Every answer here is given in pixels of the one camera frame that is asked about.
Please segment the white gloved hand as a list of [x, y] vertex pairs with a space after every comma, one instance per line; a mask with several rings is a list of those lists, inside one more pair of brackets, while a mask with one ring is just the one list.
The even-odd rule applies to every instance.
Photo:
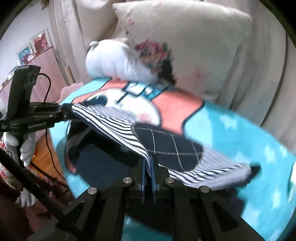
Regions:
[[20, 157], [17, 154], [18, 139], [11, 133], [5, 132], [3, 135], [3, 142], [6, 149], [13, 154], [13, 159], [18, 163], [19, 160], [23, 162], [25, 168], [30, 165], [31, 159], [35, 151], [35, 133], [29, 133], [27, 139], [20, 147]]

